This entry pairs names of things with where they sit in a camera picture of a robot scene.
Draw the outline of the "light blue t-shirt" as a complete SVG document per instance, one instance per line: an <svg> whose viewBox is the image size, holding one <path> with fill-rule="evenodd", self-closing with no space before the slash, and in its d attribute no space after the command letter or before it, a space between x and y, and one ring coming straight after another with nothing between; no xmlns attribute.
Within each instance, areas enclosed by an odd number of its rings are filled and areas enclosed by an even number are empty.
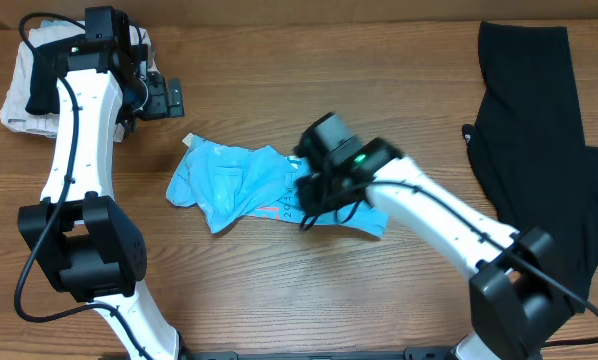
<svg viewBox="0 0 598 360"><path fill-rule="evenodd" d="M244 216L299 223L295 182L309 174L308 162L267 145L256 150L221 145L192 133L188 150L166 190L176 207L197 206L213 234Z"/></svg>

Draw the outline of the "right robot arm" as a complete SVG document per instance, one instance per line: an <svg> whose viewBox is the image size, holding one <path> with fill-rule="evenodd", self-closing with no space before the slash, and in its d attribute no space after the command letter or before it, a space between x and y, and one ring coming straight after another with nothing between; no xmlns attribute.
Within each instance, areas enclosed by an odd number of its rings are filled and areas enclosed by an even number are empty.
<svg viewBox="0 0 598 360"><path fill-rule="evenodd" d="M468 206L381 138L362 144L303 138L294 149L309 173L298 179L305 224L362 201L386 213L445 257L467 280L473 331L455 359L533 359L575 314L552 236L523 232Z"/></svg>

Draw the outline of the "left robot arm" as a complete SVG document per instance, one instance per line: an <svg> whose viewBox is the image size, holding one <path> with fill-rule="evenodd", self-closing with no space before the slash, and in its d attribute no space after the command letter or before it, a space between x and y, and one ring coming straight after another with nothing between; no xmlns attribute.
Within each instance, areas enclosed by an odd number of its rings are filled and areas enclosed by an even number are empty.
<svg viewBox="0 0 598 360"><path fill-rule="evenodd" d="M164 80L145 71L143 45L76 39L50 53L32 53L55 78L59 129L40 201L18 213L31 253L15 287L15 311L28 322L44 323L93 310L131 358L182 359L183 340L145 283L144 238L116 203L112 186L115 130L133 128L136 119L168 117ZM34 264L77 307L27 313L23 288Z"/></svg>

